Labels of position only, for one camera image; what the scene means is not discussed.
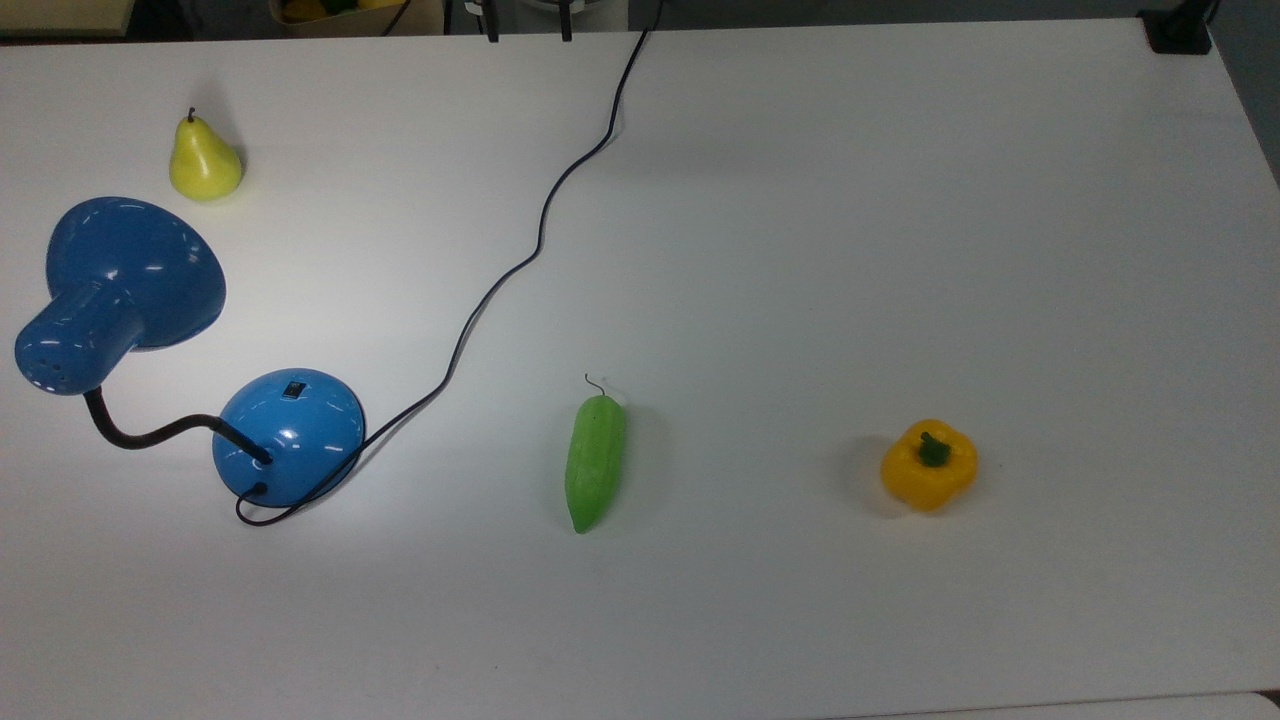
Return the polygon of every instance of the gray floor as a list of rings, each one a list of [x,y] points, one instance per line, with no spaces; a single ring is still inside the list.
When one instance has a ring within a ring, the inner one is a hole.
[[[268,0],[180,1],[200,40],[279,35]],[[498,0],[499,17],[515,17],[518,1]],[[1132,18],[1139,9],[1167,9],[1176,4],[1176,0],[666,0],[662,27]],[[471,17],[461,8],[462,0],[456,0],[454,5],[458,32],[476,32]],[[657,6],[658,0],[630,0],[631,28],[648,24]],[[513,26],[504,23],[508,31]],[[1271,173],[1280,181],[1280,0],[1222,0],[1212,35],[1271,164]]]

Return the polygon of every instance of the green cucumber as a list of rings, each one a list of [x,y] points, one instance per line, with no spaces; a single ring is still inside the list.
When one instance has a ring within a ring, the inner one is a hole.
[[[622,406],[607,395],[598,395],[577,409],[564,468],[564,500],[579,534],[604,516],[618,491],[626,425]]]

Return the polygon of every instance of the pear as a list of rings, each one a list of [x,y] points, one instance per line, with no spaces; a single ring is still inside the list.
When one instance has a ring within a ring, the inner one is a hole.
[[[192,200],[218,200],[230,195],[244,177],[239,156],[192,108],[178,122],[169,156],[169,182]]]

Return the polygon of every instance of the blue desk lamp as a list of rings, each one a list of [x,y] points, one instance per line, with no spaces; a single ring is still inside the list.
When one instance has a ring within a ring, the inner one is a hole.
[[[365,439],[360,401],[317,370],[269,373],[237,392],[220,416],[189,415],[143,436],[111,421],[101,384],[124,355],[196,336],[227,299],[212,250],[178,217],[125,197],[81,202],[54,228],[45,274],[52,300],[18,334],[18,368],[40,389],[83,395],[113,445],[137,450],[210,428],[223,482],[262,507],[315,500],[355,466]]]

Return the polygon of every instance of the bell pepper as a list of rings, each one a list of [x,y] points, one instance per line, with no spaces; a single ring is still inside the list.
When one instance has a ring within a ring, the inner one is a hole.
[[[881,461],[884,489],[920,512],[942,507],[977,475],[978,450],[942,420],[911,425]]]

